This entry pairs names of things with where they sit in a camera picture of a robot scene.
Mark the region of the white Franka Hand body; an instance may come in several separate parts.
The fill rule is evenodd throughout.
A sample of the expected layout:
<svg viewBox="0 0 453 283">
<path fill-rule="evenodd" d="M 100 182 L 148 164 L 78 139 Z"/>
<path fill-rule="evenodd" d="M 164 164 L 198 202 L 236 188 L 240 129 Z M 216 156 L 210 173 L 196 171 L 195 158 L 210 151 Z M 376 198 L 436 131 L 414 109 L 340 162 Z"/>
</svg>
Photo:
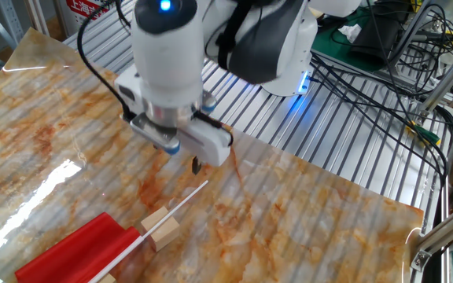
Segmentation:
<svg viewBox="0 0 453 283">
<path fill-rule="evenodd" d="M 132 130 L 171 155 L 187 149 L 200 161 L 220 166 L 230 155 L 233 135 L 206 111 L 213 105 L 202 83 L 159 87 L 143 78 L 134 65 L 115 81 L 133 118 Z"/>
</svg>

